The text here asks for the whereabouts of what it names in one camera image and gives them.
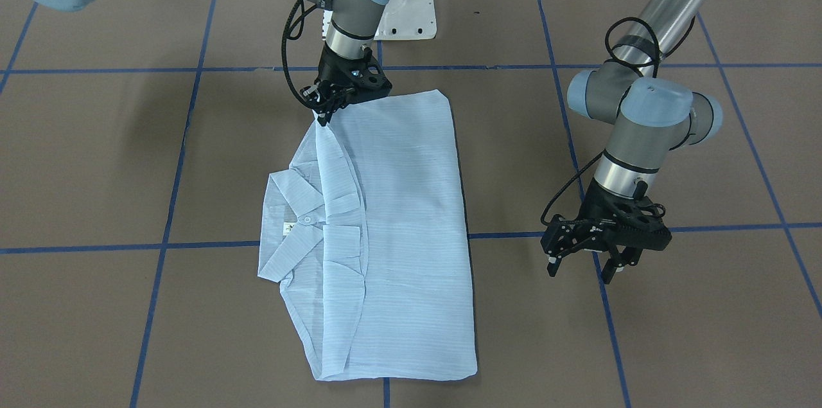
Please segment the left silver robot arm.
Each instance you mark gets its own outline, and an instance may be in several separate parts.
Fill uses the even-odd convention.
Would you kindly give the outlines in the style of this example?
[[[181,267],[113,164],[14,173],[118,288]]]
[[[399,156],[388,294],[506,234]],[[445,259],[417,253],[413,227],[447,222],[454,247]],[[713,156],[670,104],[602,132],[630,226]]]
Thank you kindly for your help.
[[[541,244],[547,273],[579,251],[607,254],[600,279],[637,265],[645,251],[660,252],[672,239],[666,209],[649,191],[670,151],[698,145],[723,122],[717,100],[660,76],[661,63],[688,37],[706,0],[650,0],[637,17],[614,22],[626,34],[605,36],[607,59],[573,77],[569,107],[613,127],[604,149],[588,162],[594,174],[575,218],[551,215]]]

